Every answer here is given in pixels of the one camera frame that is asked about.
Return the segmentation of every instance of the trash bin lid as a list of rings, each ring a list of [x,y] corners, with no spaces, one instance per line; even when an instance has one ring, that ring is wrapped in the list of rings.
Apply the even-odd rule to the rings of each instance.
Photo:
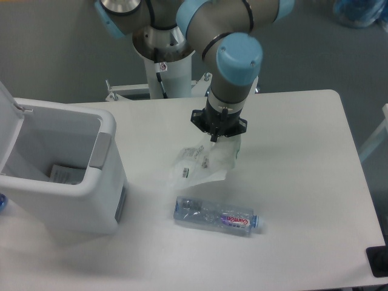
[[[15,145],[23,120],[22,107],[0,82],[0,172]]]

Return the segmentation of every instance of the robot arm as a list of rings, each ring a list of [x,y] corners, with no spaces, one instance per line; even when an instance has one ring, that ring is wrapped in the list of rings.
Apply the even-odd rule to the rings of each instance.
[[[149,60],[176,62],[193,49],[202,56],[213,73],[211,90],[205,108],[194,110],[191,121],[216,142],[247,130],[240,113],[263,59],[260,43],[248,33],[290,13],[294,2],[98,0],[96,8],[114,35],[134,32],[136,50]]]
[[[213,142],[247,130],[239,116],[263,59],[259,42],[248,33],[288,14],[293,5],[294,0],[188,0],[180,6],[178,26],[213,73],[206,106],[194,110],[191,121]]]

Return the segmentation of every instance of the bottle label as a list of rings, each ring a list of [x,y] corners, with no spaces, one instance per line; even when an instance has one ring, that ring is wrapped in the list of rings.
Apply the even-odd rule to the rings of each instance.
[[[234,216],[221,216],[221,221],[223,224],[229,227],[235,227],[237,229],[246,229],[250,225],[250,220],[245,218],[237,218]]]

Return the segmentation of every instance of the black object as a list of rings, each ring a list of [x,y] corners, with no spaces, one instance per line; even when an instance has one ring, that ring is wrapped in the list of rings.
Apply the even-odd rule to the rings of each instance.
[[[153,25],[155,23],[155,12],[153,11],[151,0],[145,0],[145,3],[147,4],[148,11],[150,12],[151,25]]]
[[[253,17],[252,7],[247,2],[247,0],[242,0],[242,2],[244,3],[244,5],[245,5],[245,7],[246,7],[246,9],[248,11],[248,15],[249,15],[249,33],[251,33],[252,30],[253,30],[253,26],[255,25],[255,18]]]
[[[215,38],[212,39],[212,41],[210,41],[207,46],[205,47],[205,49],[203,50],[202,52],[202,61],[205,61],[205,57],[206,57],[206,54],[207,52],[212,48],[212,46],[218,42],[220,39],[222,38],[225,38],[226,36],[228,36],[229,34],[231,34],[231,32],[225,32],[225,33],[222,33],[218,36],[216,36]]]
[[[368,247],[366,249],[366,255],[368,256],[369,265],[372,269],[373,275],[377,278],[388,277],[387,246]]]
[[[159,63],[159,50],[157,48],[153,49],[153,62],[155,64]],[[157,80],[159,82],[160,90],[162,91],[163,98],[164,99],[168,99],[169,97],[167,96],[167,92],[166,92],[166,90],[164,88],[164,84],[163,84],[162,76],[160,75],[160,72],[156,72],[156,78],[157,78]]]
[[[248,122],[239,117],[240,113],[241,110],[228,114],[228,109],[226,108],[220,113],[207,101],[204,109],[193,110],[191,122],[202,132],[209,133],[212,136],[210,139],[212,142],[217,142],[219,136],[229,138],[247,131]]]
[[[382,290],[384,290],[387,286],[388,286],[388,284],[381,285],[379,288],[377,288],[377,289],[374,290],[374,291],[382,291]]]

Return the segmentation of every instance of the white trash bin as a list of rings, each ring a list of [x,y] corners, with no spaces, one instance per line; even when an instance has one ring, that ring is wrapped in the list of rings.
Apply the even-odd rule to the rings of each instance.
[[[115,133],[105,110],[14,99],[0,82],[0,193],[48,226],[115,232],[128,189]],[[84,176],[50,182],[54,166]]]

